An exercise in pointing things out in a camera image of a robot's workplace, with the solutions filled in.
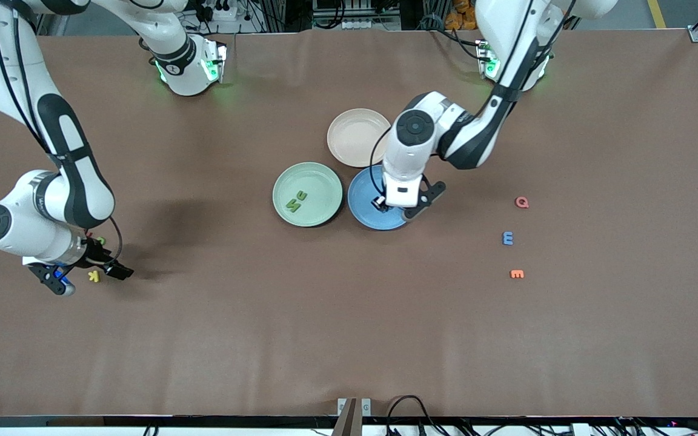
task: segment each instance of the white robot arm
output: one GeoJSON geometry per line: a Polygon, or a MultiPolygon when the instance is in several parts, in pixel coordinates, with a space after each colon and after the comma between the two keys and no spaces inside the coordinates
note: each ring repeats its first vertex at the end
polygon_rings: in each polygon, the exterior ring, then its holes
{"type": "MultiPolygon", "coordinates": [[[[161,78],[177,94],[197,94],[221,78],[224,53],[216,42],[188,36],[167,12],[181,10],[185,0],[151,6],[102,2],[139,31],[163,66],[161,78]]],[[[28,22],[34,12],[72,14],[87,6],[88,0],[0,0],[0,111],[22,122],[58,167],[23,174],[0,200],[0,250],[21,256],[58,295],[74,292],[66,279],[74,267],[100,267],[121,280],[133,273],[117,262],[119,251],[111,256],[86,237],[87,229],[111,218],[115,198],[75,112],[50,78],[28,22]]]]}
{"type": "Polygon", "coordinates": [[[476,0],[476,22],[501,61],[502,71],[477,115],[432,91],[416,96],[390,130],[382,163],[384,193],[374,200],[379,209],[407,208],[415,218],[445,190],[438,182],[420,190],[424,168],[437,155],[458,169],[482,165],[492,153],[497,134],[520,99],[538,79],[543,61],[562,29],[568,12],[579,8],[587,18],[610,11],[617,0],[476,0]]]}

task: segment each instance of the blue object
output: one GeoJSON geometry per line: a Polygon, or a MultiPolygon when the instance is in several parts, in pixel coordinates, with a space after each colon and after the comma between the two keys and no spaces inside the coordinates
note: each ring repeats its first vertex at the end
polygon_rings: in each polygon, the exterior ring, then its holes
{"type": "MultiPolygon", "coordinates": [[[[56,268],[55,271],[53,271],[53,276],[55,276],[56,279],[59,278],[62,274],[63,274],[63,272],[58,268],[56,268]]],[[[69,284],[69,285],[71,284],[71,282],[69,282],[69,279],[67,278],[67,276],[63,276],[63,278],[61,279],[61,282],[64,282],[64,284],[69,284]]]]}
{"type": "MultiPolygon", "coordinates": [[[[382,167],[374,165],[373,179],[379,188],[382,186],[382,167]]],[[[363,225],[376,231],[391,231],[405,224],[402,218],[402,208],[391,207],[386,212],[382,212],[371,204],[379,196],[379,191],[371,183],[371,168],[360,171],[349,185],[347,191],[347,202],[352,215],[363,225]]]]}

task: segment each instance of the wire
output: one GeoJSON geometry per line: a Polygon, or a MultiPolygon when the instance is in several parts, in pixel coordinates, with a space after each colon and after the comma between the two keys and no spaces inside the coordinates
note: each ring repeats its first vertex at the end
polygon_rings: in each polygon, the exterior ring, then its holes
{"type": "Polygon", "coordinates": [[[47,149],[45,144],[42,144],[42,141],[39,140],[39,135],[36,134],[34,129],[31,128],[31,125],[28,123],[28,119],[25,116],[25,113],[23,113],[23,108],[20,107],[20,102],[18,101],[18,98],[15,95],[15,91],[12,89],[12,84],[9,82],[9,76],[7,75],[7,69],[5,68],[5,61],[4,57],[2,55],[2,46],[0,45],[0,71],[2,72],[2,79],[5,81],[5,85],[7,86],[7,91],[10,94],[10,97],[12,99],[12,104],[15,105],[16,109],[18,110],[19,115],[21,116],[21,119],[23,119],[23,124],[25,124],[26,127],[28,127],[28,131],[31,132],[31,135],[34,136],[34,139],[37,141],[39,146],[42,147],[42,149],[45,151],[45,153],[50,154],[50,150],[47,149]]]}
{"type": "Polygon", "coordinates": [[[636,420],[636,421],[637,421],[638,423],[640,423],[641,425],[645,425],[645,427],[651,428],[651,430],[655,431],[656,433],[661,434],[661,436],[670,436],[670,435],[667,434],[665,431],[661,431],[661,430],[659,430],[658,427],[654,427],[654,426],[652,426],[652,425],[650,425],[650,424],[646,424],[645,422],[643,422],[643,421],[642,421],[641,419],[639,419],[639,418],[632,418],[632,419],[633,419],[633,420],[636,420]]]}
{"type": "Polygon", "coordinates": [[[465,48],[466,44],[462,43],[462,39],[459,39],[457,37],[457,35],[456,35],[457,32],[455,30],[452,30],[452,32],[454,33],[454,40],[457,41],[457,43],[459,44],[459,48],[462,49],[463,52],[467,53],[467,55],[469,57],[471,57],[473,59],[477,59],[479,61],[484,61],[484,62],[492,61],[490,58],[479,58],[478,55],[470,53],[470,51],[467,48],[465,48]]]}
{"type": "Polygon", "coordinates": [[[382,190],[379,188],[379,186],[376,185],[376,180],[373,179],[373,154],[376,152],[376,147],[378,147],[378,146],[379,146],[379,143],[382,142],[382,138],[383,138],[384,136],[386,136],[387,133],[390,132],[390,129],[391,129],[391,128],[392,128],[391,126],[390,126],[390,127],[387,127],[387,130],[384,130],[384,133],[382,133],[382,135],[379,136],[379,138],[376,140],[376,144],[373,146],[373,150],[371,150],[371,159],[370,159],[370,161],[369,161],[369,163],[368,163],[368,173],[371,174],[371,183],[373,183],[373,187],[376,188],[376,191],[379,192],[379,195],[380,195],[380,196],[383,196],[384,193],[383,193],[382,190]]]}
{"type": "Polygon", "coordinates": [[[346,3],[344,2],[344,0],[341,0],[341,3],[338,3],[338,2],[336,3],[336,14],[335,14],[335,16],[333,16],[333,19],[330,20],[330,22],[327,23],[327,25],[321,25],[321,24],[316,23],[316,22],[314,23],[314,25],[315,25],[316,27],[319,27],[319,28],[335,28],[335,27],[338,27],[338,25],[341,24],[341,22],[344,21],[344,14],[346,14],[346,10],[347,10],[346,3]],[[338,11],[339,11],[339,8],[341,9],[341,17],[340,17],[340,18],[338,18],[338,11]]]}
{"type": "Polygon", "coordinates": [[[39,143],[45,144],[45,137],[39,130],[39,125],[36,123],[36,115],[34,115],[34,107],[31,105],[31,91],[28,89],[28,77],[25,76],[25,66],[23,66],[23,52],[20,47],[20,21],[19,15],[14,11],[12,14],[12,36],[15,39],[15,52],[18,59],[18,69],[20,71],[20,79],[23,81],[23,91],[25,91],[25,104],[28,106],[28,115],[31,116],[32,128],[39,136],[39,143]]]}
{"type": "Polygon", "coordinates": [[[153,427],[153,424],[148,424],[147,428],[144,429],[144,433],[142,434],[142,436],[158,436],[158,431],[161,431],[161,428],[158,427],[157,424],[155,424],[155,431],[153,431],[153,433],[150,434],[150,428],[152,428],[152,427],[153,427]]]}
{"type": "Polygon", "coordinates": [[[621,421],[618,420],[617,417],[613,417],[613,420],[616,422],[616,424],[618,424],[617,428],[620,431],[620,433],[623,434],[623,436],[632,436],[632,433],[629,433],[629,431],[627,431],[627,426],[621,424],[621,421]]]}
{"type": "MultiPolygon", "coordinates": [[[[524,25],[527,24],[527,17],[530,16],[530,11],[532,11],[532,3],[533,0],[530,0],[529,6],[527,6],[527,12],[524,14],[524,18],[521,20],[521,27],[519,27],[519,33],[516,35],[516,41],[513,42],[513,47],[510,49],[509,53],[515,53],[516,52],[516,47],[519,46],[519,41],[521,41],[521,34],[524,32],[524,25]]],[[[499,78],[497,78],[497,84],[499,85],[502,83],[502,78],[505,77],[505,72],[508,71],[507,68],[503,68],[502,72],[499,74],[499,78]]]]}
{"type": "MultiPolygon", "coordinates": [[[[247,13],[249,13],[249,11],[250,11],[250,0],[247,0],[247,13]]],[[[258,24],[260,25],[260,30],[258,30],[258,27],[255,26],[254,22],[252,23],[252,27],[254,27],[255,31],[257,31],[257,32],[265,33],[265,27],[263,26],[263,22],[260,20],[260,17],[258,16],[258,9],[252,7],[252,13],[254,13],[255,19],[258,20],[258,24]]]]}
{"type": "Polygon", "coordinates": [[[160,0],[160,2],[158,2],[158,4],[155,5],[155,6],[144,6],[144,5],[139,5],[139,3],[134,2],[134,0],[128,0],[128,1],[131,2],[131,3],[133,3],[133,5],[135,5],[135,6],[139,6],[139,8],[150,9],[150,10],[160,8],[161,5],[163,5],[163,0],[160,0]]]}
{"type": "MultiPolygon", "coordinates": [[[[570,12],[573,11],[573,6],[576,5],[576,0],[572,0],[570,2],[570,7],[567,8],[567,12],[565,12],[565,16],[570,16],[570,12]]],[[[551,35],[551,38],[548,39],[548,43],[545,45],[543,48],[543,51],[540,53],[540,56],[537,57],[535,60],[535,63],[532,65],[532,68],[530,68],[529,74],[532,74],[532,71],[535,71],[537,67],[540,66],[540,64],[543,62],[543,59],[548,57],[548,54],[551,53],[551,45],[554,44],[554,41],[556,41],[557,37],[559,37],[559,33],[562,32],[562,28],[565,26],[565,20],[563,19],[562,22],[559,23],[559,26],[556,28],[554,31],[554,34],[551,35]]]]}
{"type": "Polygon", "coordinates": [[[373,22],[379,23],[380,25],[382,25],[384,27],[384,30],[386,30],[387,32],[391,32],[390,28],[387,27],[384,20],[382,20],[381,18],[374,18],[373,22]]]}
{"type": "Polygon", "coordinates": [[[115,231],[117,232],[117,252],[111,260],[106,262],[106,265],[110,265],[111,263],[113,263],[115,260],[118,259],[118,257],[120,257],[120,253],[122,253],[122,232],[120,232],[120,227],[117,226],[117,221],[115,221],[114,218],[109,216],[109,220],[111,221],[111,225],[115,226],[115,231]]]}
{"type": "Polygon", "coordinates": [[[441,30],[440,28],[427,27],[427,28],[425,28],[425,30],[428,32],[438,32],[441,35],[446,36],[448,39],[451,39],[454,42],[459,42],[460,44],[465,44],[466,46],[478,47],[479,45],[481,45],[478,42],[468,41],[467,39],[462,39],[459,36],[456,36],[452,33],[447,33],[445,31],[441,30]]]}
{"type": "Polygon", "coordinates": [[[398,398],[398,399],[395,401],[395,403],[393,403],[393,405],[391,405],[390,411],[387,412],[387,435],[388,435],[388,436],[391,435],[391,434],[393,434],[393,433],[391,432],[391,429],[390,429],[390,425],[391,425],[391,416],[393,416],[393,410],[396,408],[396,406],[397,406],[400,402],[402,402],[402,400],[408,400],[408,399],[416,400],[416,403],[419,404],[419,408],[422,409],[422,413],[424,414],[424,417],[426,417],[427,420],[430,422],[430,425],[432,425],[433,428],[435,428],[435,431],[437,431],[437,432],[440,433],[440,434],[443,434],[443,436],[450,436],[449,433],[448,433],[448,431],[446,431],[446,430],[445,430],[443,427],[441,427],[440,425],[435,424],[435,422],[433,421],[432,417],[430,417],[430,414],[427,413],[427,409],[424,408],[424,403],[422,403],[422,400],[419,399],[419,397],[417,397],[416,395],[403,395],[402,397],[398,398]]]}

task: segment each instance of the brown table surface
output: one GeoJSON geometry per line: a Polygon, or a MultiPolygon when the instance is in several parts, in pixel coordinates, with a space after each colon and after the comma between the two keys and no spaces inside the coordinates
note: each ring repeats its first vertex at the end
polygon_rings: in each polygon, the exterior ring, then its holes
{"type": "MultiPolygon", "coordinates": [[[[42,47],[136,274],[75,271],[60,298],[0,252],[0,414],[326,414],[338,397],[418,394],[437,415],[698,415],[684,30],[564,33],[490,160],[430,163],[448,190],[388,233],[346,207],[290,226],[271,188],[305,160],[349,184],[358,170],[325,141],[341,111],[394,119],[434,89],[477,110],[490,85],[442,36],[238,36],[229,85],[196,97],[169,92],[136,38],[42,47]]],[[[0,115],[0,198],[35,168],[50,164],[0,115]]],[[[114,246],[111,226],[95,232],[114,246]]]]}

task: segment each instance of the plate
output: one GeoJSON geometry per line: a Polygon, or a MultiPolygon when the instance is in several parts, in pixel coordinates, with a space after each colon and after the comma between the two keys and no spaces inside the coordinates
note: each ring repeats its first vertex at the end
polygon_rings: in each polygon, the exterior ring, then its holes
{"type": "MultiPolygon", "coordinates": [[[[374,181],[380,188],[382,185],[382,167],[374,165],[372,168],[374,181]]],[[[357,218],[357,221],[376,231],[391,231],[404,225],[405,221],[402,218],[404,210],[401,207],[392,207],[386,212],[382,212],[371,204],[373,199],[379,196],[379,191],[371,183],[370,171],[371,168],[360,171],[349,184],[347,202],[352,215],[357,218]]]]}
{"type": "MultiPolygon", "coordinates": [[[[371,163],[371,150],[390,127],[390,122],[377,111],[366,108],[347,110],[333,119],[327,129],[327,148],[338,161],[350,167],[363,168],[371,163]]],[[[386,136],[373,154],[373,163],[384,158],[386,136]]]]}
{"type": "Polygon", "coordinates": [[[294,226],[313,227],[336,214],[344,189],[336,173],[316,162],[287,168],[274,183],[274,208],[294,226]]]}

